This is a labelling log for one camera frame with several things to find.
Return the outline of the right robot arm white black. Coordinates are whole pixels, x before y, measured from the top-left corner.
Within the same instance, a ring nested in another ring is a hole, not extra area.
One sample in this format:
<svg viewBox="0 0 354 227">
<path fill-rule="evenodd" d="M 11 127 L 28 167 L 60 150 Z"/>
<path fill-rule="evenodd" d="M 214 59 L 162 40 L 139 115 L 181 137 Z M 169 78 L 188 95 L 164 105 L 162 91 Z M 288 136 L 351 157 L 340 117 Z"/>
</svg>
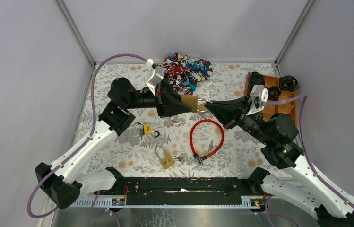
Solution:
<svg viewBox="0 0 354 227">
<path fill-rule="evenodd" d="M 293 118 L 276 113 L 265 121 L 259 115 L 262 107 L 284 103 L 285 100 L 245 96 L 231 101 L 209 101 L 205 108 L 225 128 L 240 127 L 261 142 L 265 159 L 302 184 L 302 188 L 298 188 L 257 168 L 247 182 L 249 192 L 277 196 L 307 212 L 321 227 L 354 227 L 354 196 L 333 183 L 311 162 L 304 145 L 295 143 L 294 139 L 302 133 Z"/>
</svg>

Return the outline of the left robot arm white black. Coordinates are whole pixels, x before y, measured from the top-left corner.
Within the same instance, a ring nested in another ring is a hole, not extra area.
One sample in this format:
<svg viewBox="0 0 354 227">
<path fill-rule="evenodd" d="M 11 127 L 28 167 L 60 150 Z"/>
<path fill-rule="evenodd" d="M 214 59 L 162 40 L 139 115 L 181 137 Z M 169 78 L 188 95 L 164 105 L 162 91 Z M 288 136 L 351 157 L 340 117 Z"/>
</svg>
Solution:
<svg viewBox="0 0 354 227">
<path fill-rule="evenodd" d="M 110 102 L 87 135 L 51 164 L 40 163 L 35 168 L 40 188 L 59 209 L 69 207 L 82 194 L 122 191 L 121 176 L 114 169 L 84 175 L 81 170 L 133 123 L 135 116 L 129 109 L 156 108 L 160 117 L 171 117 L 195 112 L 198 105 L 197 96 L 178 94 L 165 79 L 154 90 L 137 90 L 127 78 L 117 78 L 108 97 Z"/>
</svg>

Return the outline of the yellow small padlock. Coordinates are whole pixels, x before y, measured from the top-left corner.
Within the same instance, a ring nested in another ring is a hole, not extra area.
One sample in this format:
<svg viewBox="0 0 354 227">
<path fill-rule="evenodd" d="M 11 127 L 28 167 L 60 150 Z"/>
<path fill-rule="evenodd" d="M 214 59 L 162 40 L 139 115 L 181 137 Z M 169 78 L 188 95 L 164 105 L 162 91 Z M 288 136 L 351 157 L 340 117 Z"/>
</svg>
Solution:
<svg viewBox="0 0 354 227">
<path fill-rule="evenodd" d="M 140 122 L 137 122 L 138 125 L 142 126 L 142 130 L 140 132 L 139 138 L 142 139 L 144 136 L 149 136 L 152 138 L 157 138 L 160 136 L 159 131 L 153 131 L 151 125 L 149 124 L 143 124 Z"/>
</svg>

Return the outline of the silver padlock key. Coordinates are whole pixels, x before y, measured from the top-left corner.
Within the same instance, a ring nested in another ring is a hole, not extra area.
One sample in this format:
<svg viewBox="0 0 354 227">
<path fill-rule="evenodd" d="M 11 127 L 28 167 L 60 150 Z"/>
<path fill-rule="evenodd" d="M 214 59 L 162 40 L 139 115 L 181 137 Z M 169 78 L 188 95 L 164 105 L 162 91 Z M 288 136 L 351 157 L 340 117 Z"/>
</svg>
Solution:
<svg viewBox="0 0 354 227">
<path fill-rule="evenodd" d="M 181 163 L 186 162 L 186 157 L 184 157 L 184 156 L 175 156 L 174 158 L 176 161 L 179 161 Z"/>
</svg>

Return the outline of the red cable lock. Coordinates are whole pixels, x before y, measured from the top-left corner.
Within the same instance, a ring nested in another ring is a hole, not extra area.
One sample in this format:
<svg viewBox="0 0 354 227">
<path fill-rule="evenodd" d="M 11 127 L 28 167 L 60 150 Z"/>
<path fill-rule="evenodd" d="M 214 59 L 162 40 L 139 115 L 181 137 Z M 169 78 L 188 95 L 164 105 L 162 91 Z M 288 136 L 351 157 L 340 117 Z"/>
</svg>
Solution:
<svg viewBox="0 0 354 227">
<path fill-rule="evenodd" d="M 214 141 L 214 150 L 208 152 L 208 146 Z M 216 120 L 204 119 L 195 122 L 188 133 L 188 148 L 194 163 L 198 166 L 221 150 L 225 141 L 225 131 Z"/>
</svg>

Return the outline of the brass padlock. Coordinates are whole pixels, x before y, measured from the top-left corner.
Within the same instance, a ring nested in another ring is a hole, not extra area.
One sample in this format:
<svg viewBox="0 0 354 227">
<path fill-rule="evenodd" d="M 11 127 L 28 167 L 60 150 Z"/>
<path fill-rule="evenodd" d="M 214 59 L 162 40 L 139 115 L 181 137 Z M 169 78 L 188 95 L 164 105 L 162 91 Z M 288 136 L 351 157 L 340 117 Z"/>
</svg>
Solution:
<svg viewBox="0 0 354 227">
<path fill-rule="evenodd" d="M 197 106 L 201 103 L 213 103 L 210 99 L 198 98 L 193 95 L 181 95 L 181 102 L 190 107 L 193 113 L 197 113 Z"/>
<path fill-rule="evenodd" d="M 172 158 L 169 152 L 162 147 L 156 147 L 155 154 L 164 170 L 169 169 L 175 164 L 175 160 Z"/>
<path fill-rule="evenodd" d="M 205 103 L 197 106 L 197 113 L 204 119 L 212 119 L 213 114 L 205 107 Z"/>
</svg>

